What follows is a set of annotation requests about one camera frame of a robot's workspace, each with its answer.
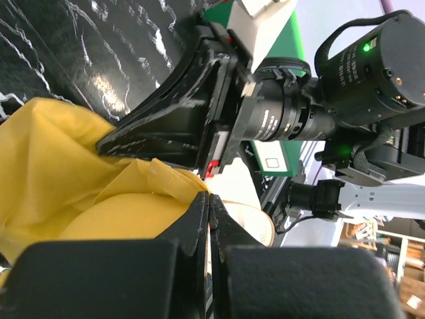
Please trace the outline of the mustard yellow bra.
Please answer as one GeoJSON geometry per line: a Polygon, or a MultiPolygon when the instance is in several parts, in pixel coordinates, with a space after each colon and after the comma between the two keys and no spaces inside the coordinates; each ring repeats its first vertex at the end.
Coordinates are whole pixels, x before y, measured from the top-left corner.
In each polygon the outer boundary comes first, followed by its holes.
{"type": "Polygon", "coordinates": [[[1,125],[1,254],[14,263],[31,244],[152,239],[206,185],[157,159],[105,158],[113,126],[93,112],[35,98],[1,125]]]}

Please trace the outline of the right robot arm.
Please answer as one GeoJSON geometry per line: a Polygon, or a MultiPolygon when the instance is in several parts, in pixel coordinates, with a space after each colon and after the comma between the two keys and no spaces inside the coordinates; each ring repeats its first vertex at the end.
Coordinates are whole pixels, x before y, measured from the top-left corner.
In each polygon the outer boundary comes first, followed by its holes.
{"type": "Polygon", "coordinates": [[[315,159],[335,179],[289,182],[266,208],[303,209],[334,221],[384,215],[424,222],[424,23],[405,10],[350,27],[370,31],[335,56],[338,28],[314,66],[266,58],[217,23],[197,28],[194,49],[163,85],[103,137],[103,156],[159,159],[221,173],[243,142],[322,141],[315,159]]]}

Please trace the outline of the white mesh laundry bag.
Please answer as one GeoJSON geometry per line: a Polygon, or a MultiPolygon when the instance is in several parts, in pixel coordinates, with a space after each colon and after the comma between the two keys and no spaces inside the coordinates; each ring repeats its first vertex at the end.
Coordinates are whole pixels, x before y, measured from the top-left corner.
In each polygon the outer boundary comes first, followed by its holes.
{"type": "Polygon", "coordinates": [[[274,224],[260,206],[250,171],[240,158],[235,158],[223,172],[207,177],[209,190],[218,195],[228,214],[259,243],[272,246],[274,224]]]}

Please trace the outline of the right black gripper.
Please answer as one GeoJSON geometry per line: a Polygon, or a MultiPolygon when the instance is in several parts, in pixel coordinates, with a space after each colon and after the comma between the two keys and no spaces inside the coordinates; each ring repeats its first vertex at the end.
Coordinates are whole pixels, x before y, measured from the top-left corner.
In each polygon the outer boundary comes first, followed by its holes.
{"type": "Polygon", "coordinates": [[[235,31],[208,26],[216,41],[201,40],[180,67],[183,73],[174,71],[165,82],[165,92],[150,96],[97,143],[100,155],[197,164],[201,176],[217,175],[232,163],[262,85],[251,71],[252,53],[235,31]]]}

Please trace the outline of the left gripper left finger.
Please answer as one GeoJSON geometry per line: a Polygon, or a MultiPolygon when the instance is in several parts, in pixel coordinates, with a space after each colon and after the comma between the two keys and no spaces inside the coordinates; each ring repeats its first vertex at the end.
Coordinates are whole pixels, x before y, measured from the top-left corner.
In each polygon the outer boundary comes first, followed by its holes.
{"type": "Polygon", "coordinates": [[[155,239],[29,246],[1,289],[2,318],[204,318],[209,195],[155,239]]]}

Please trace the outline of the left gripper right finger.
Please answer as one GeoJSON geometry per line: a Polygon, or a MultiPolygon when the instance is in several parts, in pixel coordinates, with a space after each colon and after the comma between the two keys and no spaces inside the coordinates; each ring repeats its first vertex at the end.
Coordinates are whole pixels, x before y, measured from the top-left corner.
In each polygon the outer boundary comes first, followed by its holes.
{"type": "Polygon", "coordinates": [[[384,267],[361,249],[265,247],[210,198],[215,318],[403,318],[384,267]]]}

